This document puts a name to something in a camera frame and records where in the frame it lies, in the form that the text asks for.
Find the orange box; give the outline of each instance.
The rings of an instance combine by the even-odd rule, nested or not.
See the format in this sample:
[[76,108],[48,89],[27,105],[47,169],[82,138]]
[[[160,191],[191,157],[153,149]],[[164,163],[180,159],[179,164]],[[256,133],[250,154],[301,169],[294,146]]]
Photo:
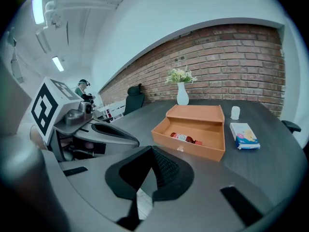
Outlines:
[[[170,137],[187,135],[202,142],[196,145]],[[152,131],[153,139],[165,147],[220,161],[225,153],[224,114],[221,106],[175,105]]]

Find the white cup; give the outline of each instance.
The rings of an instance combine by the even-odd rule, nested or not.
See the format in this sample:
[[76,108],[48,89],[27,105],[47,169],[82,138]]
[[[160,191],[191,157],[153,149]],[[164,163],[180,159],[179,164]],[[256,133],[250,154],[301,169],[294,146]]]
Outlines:
[[239,119],[240,108],[238,106],[233,106],[231,111],[231,119],[237,120]]

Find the brick wall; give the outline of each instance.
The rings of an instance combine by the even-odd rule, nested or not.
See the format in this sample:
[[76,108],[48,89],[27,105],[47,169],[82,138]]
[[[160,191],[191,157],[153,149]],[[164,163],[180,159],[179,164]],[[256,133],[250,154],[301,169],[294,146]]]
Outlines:
[[221,25],[193,31],[146,53],[100,92],[104,104],[125,99],[142,83],[146,101],[175,100],[177,85],[166,85],[170,68],[192,70],[198,81],[185,85],[190,99],[261,102],[280,116],[284,97],[284,59],[276,29]]

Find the dark gray table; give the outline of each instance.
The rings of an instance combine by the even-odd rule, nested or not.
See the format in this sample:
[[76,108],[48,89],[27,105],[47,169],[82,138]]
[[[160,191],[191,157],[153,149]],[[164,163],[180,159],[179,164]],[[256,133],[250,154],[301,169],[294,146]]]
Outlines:
[[[135,136],[141,146],[158,145],[152,139],[151,130],[175,104],[176,101],[156,101],[112,124]],[[221,159],[222,164],[256,184],[274,205],[295,193],[308,162],[294,136],[267,108],[251,101],[193,100],[189,105],[221,105],[225,115],[225,154]],[[230,118],[233,106],[240,107],[239,120]],[[261,148],[238,150],[229,128],[230,122],[248,123]],[[147,183],[143,184],[142,189],[148,194],[152,193]]]

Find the fluorescent light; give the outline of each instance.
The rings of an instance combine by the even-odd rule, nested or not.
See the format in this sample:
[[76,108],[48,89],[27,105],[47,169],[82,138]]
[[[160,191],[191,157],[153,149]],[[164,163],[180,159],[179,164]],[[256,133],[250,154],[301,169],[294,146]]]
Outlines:
[[43,0],[32,0],[32,12],[35,24],[44,22]]
[[57,66],[57,68],[60,72],[64,71],[58,57],[54,57],[54,58],[52,58],[52,60],[54,61],[55,65]]

